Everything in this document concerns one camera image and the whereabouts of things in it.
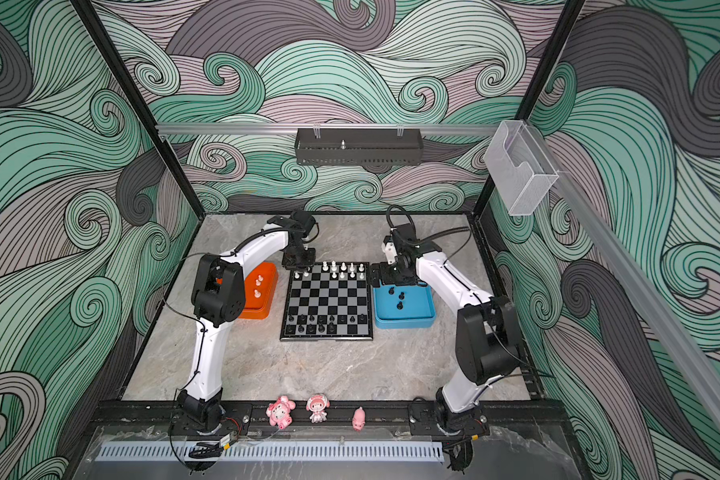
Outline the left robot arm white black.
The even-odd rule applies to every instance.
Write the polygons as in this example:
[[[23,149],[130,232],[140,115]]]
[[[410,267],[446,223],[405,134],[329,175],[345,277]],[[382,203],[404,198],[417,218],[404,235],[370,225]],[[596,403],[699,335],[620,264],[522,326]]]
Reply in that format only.
[[[196,343],[187,383],[177,394],[184,416],[202,432],[222,423],[222,363],[232,323],[246,305],[245,280],[265,260],[281,252],[282,266],[303,273],[316,258],[306,246],[319,230],[313,215],[297,210],[276,215],[262,229],[221,254],[204,254],[198,262],[191,290]]]

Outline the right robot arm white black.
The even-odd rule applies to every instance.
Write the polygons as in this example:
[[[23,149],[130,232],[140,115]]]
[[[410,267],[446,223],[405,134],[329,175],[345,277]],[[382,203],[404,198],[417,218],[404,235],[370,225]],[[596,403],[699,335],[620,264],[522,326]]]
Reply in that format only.
[[[440,389],[440,403],[449,415],[473,409],[485,390],[520,367],[514,304],[479,288],[434,244],[396,244],[387,237],[382,252],[385,260],[379,264],[379,274],[383,283],[424,283],[454,313],[457,369]]]

